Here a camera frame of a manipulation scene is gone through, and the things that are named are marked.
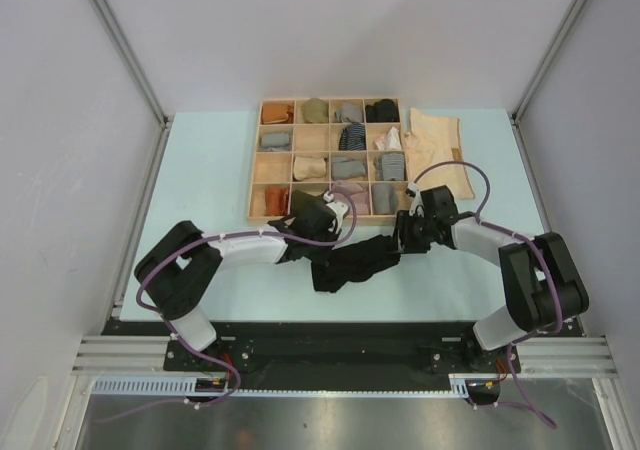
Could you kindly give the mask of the black garment pile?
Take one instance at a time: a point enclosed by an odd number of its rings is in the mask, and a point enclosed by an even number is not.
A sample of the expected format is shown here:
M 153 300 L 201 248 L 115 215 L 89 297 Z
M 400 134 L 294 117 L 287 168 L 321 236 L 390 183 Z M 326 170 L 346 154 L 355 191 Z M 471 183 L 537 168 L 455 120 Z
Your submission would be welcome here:
M 315 292 L 336 293 L 396 266 L 401 259 L 391 236 L 378 235 L 332 250 L 324 263 L 311 263 Z

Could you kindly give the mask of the orange and cream underwear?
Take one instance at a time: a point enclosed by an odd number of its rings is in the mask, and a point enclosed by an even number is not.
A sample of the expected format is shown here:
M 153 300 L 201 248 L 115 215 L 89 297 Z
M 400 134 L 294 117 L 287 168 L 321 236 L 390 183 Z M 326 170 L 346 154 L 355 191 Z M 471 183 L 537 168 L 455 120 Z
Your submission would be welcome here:
M 270 185 L 264 192 L 265 215 L 285 216 L 289 209 L 289 188 Z

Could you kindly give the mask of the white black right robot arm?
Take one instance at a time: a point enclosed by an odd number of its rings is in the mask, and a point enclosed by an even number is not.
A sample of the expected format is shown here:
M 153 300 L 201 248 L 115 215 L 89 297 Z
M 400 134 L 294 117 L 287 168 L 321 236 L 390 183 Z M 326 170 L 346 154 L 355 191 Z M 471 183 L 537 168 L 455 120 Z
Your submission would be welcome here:
M 400 254 L 425 254 L 433 245 L 479 257 L 499 268 L 505 304 L 475 322 L 463 337 L 461 358 L 484 371 L 498 349 L 539 331 L 560 331 L 563 322 L 586 312 L 589 296 L 563 237 L 534 237 L 458 210 L 446 186 L 420 190 L 411 183 L 407 210 L 396 214 L 393 238 Z

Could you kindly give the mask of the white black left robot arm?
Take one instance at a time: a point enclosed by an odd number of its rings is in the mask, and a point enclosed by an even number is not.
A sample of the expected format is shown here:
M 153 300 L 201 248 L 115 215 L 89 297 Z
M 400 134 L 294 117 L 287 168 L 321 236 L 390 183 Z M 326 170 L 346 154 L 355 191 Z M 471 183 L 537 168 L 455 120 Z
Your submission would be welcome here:
M 256 230 L 206 237 L 192 221 L 181 221 L 135 266 L 140 284 L 136 301 L 158 313 L 171 332 L 188 344 L 185 355 L 191 363 L 210 369 L 220 360 L 221 346 L 200 301 L 214 276 L 223 270 L 303 258 L 323 263 L 343 240 L 345 218 L 354 214 L 352 201 L 340 201 L 327 191 L 301 210 Z

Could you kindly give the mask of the grey striped rolled underwear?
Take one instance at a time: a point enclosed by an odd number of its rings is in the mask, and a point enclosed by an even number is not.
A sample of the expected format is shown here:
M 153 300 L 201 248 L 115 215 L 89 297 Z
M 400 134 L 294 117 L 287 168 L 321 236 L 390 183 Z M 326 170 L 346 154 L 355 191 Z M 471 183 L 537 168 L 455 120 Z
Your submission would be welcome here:
M 405 159 L 400 153 L 386 153 L 374 158 L 377 181 L 404 181 Z

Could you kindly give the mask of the peach underwear flat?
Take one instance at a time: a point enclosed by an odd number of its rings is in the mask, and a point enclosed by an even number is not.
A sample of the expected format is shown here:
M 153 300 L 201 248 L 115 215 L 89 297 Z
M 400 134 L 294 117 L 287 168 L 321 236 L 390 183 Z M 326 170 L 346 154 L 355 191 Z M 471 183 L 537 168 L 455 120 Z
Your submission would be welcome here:
M 409 111 L 410 129 L 404 137 L 406 171 L 409 181 L 438 163 L 462 161 L 460 119 L 431 116 L 416 108 Z M 445 165 L 429 171 L 417 183 L 420 190 L 446 185 L 456 199 L 472 200 L 475 192 L 462 165 Z

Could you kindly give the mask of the grey rolled underwear middle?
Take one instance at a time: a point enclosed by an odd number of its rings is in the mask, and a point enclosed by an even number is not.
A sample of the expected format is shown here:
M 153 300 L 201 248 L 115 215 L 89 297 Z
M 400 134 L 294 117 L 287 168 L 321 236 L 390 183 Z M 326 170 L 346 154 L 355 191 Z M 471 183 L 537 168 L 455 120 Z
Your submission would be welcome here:
M 331 176 L 334 180 L 349 180 L 365 175 L 366 167 L 362 160 L 343 156 L 336 156 L 331 160 Z

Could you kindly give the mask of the pink white rolled underwear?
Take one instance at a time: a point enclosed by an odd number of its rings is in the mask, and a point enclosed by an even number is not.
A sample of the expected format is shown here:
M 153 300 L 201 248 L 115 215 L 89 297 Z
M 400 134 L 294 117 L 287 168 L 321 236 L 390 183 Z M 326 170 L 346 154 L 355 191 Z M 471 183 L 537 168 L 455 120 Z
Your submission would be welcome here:
M 375 138 L 375 148 L 378 151 L 400 151 L 402 149 L 400 131 L 397 127 L 392 127 L 386 133 Z

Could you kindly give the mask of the navy striped rolled underwear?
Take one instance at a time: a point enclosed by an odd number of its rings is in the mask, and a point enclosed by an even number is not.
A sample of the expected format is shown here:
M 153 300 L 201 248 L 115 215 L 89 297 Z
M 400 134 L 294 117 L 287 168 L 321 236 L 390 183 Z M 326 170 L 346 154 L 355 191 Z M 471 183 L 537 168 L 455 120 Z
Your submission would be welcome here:
M 358 122 L 344 127 L 341 131 L 338 148 L 340 151 L 365 151 L 366 127 Z

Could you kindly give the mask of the black rolled underwear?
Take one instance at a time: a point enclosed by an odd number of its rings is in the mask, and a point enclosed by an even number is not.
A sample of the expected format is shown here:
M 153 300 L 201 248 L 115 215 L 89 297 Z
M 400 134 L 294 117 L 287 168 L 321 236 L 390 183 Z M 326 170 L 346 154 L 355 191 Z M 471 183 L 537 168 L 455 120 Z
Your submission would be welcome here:
M 396 102 L 392 99 L 381 99 L 365 105 L 365 116 L 368 123 L 399 123 L 400 115 Z

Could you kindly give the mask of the grey rolled underwear left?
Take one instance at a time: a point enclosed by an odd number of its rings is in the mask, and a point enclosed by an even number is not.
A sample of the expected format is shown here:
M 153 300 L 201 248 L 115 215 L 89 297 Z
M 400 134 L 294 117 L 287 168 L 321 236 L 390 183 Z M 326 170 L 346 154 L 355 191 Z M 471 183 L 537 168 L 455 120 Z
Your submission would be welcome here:
M 265 133 L 260 137 L 260 150 L 287 152 L 291 150 L 291 134 L 288 132 Z

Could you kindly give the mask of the grey rolled underwear top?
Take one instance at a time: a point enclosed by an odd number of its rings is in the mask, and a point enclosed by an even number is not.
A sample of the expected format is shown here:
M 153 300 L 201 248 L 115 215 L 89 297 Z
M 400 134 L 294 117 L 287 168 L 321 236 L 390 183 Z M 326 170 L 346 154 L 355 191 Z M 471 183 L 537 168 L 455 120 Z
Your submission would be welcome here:
M 359 104 L 340 102 L 334 111 L 335 120 L 340 123 L 362 123 L 363 112 Z

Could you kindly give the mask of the olive rolled underwear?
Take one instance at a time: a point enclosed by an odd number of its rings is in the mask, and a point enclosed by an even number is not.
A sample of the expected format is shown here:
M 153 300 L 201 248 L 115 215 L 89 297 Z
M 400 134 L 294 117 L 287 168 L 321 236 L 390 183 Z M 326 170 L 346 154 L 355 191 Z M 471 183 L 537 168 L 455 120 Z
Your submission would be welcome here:
M 329 104 L 320 98 L 310 98 L 301 106 L 302 121 L 307 124 L 329 122 Z

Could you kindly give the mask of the orange rolled underwear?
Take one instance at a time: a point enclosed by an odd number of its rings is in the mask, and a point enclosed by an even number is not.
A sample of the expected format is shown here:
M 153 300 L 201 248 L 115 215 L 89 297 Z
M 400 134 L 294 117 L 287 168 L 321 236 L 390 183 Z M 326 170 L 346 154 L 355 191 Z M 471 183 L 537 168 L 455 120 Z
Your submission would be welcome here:
M 294 107 L 288 103 L 267 102 L 262 105 L 263 125 L 290 124 L 294 120 Z

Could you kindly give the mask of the aluminium corner post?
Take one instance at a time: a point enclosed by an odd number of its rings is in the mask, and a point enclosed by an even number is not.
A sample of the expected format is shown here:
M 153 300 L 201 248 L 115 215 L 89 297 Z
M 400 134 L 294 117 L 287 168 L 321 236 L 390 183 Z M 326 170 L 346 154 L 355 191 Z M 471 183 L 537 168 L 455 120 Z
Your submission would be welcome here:
M 544 82 L 549 76 L 556 60 L 559 58 L 563 48 L 569 41 L 573 30 L 585 12 L 590 0 L 571 0 L 570 4 L 560 20 L 550 43 L 546 47 L 541 60 L 536 66 L 529 79 L 521 97 L 511 112 L 510 121 L 514 126 L 518 126 L 525 116 L 533 100 L 541 90 Z
M 140 93 L 143 102 L 161 129 L 167 127 L 169 116 L 163 110 L 159 98 L 143 69 L 128 37 L 109 0 L 88 0 L 114 46 L 125 70 Z

